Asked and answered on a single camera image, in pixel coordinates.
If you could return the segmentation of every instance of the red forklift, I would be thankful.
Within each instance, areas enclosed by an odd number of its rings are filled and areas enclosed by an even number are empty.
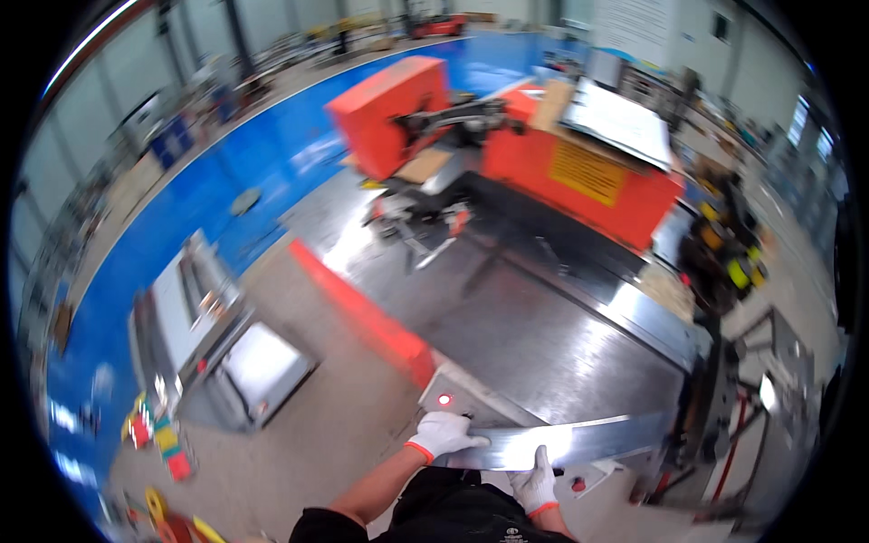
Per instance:
[[[425,36],[461,36],[467,18],[462,13],[449,13],[448,2],[444,0],[440,15],[420,16],[410,7],[410,1],[404,0],[404,31],[414,40]]]

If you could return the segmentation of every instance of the hand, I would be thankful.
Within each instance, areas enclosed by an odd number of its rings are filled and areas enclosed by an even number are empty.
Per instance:
[[[555,499],[555,473],[549,464],[546,445],[537,447],[534,453],[534,469],[527,472],[508,472],[513,497],[532,517],[541,511],[558,506]]]
[[[416,427],[416,435],[404,445],[425,454],[428,464],[442,454],[454,453],[468,447],[487,446],[488,438],[468,435],[470,424],[468,417],[458,414],[445,411],[427,413]]]

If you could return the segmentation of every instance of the steel worktable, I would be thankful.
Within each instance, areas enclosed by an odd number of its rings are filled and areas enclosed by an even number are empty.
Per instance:
[[[400,239],[362,226],[381,193],[359,189],[363,179],[344,169],[282,222],[404,327],[541,424],[675,417],[694,370],[697,330],[612,273],[617,267],[535,232],[532,204],[505,204],[489,194],[500,184],[477,176],[474,219],[414,269]],[[668,222],[664,236],[680,235],[679,223]],[[435,232],[421,240],[434,248],[442,239]]]

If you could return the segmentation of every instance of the person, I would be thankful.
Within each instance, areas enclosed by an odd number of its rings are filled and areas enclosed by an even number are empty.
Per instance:
[[[416,435],[401,451],[372,469],[328,507],[306,508],[289,543],[368,541],[365,526],[383,514],[399,493],[389,529],[373,541],[576,541],[561,517],[546,446],[537,448],[534,469],[507,474],[513,497],[493,485],[481,484],[479,471],[424,467],[441,454],[488,446],[487,438],[468,436],[469,425],[470,419],[457,414],[426,414]],[[416,476],[402,492],[414,473]]]

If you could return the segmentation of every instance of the blue floor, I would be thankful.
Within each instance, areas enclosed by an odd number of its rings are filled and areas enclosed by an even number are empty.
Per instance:
[[[50,423],[50,447],[82,505],[99,511],[96,487],[109,475],[123,418],[138,394],[130,366],[126,322],[134,293],[146,288],[202,228],[218,254],[240,275],[285,230],[277,218],[334,175],[345,152],[323,106],[344,90],[411,55],[448,61],[449,84],[484,96],[531,75],[544,50],[569,49],[535,34],[475,32],[470,39],[430,45],[358,66],[305,89],[264,111],[196,158],[133,221],[93,278],[78,307],[63,357],[49,356],[47,388],[53,405],[77,413],[93,402],[101,412],[96,437]],[[245,215],[229,206],[248,187],[262,199]],[[113,387],[93,395],[99,367],[111,368]]]

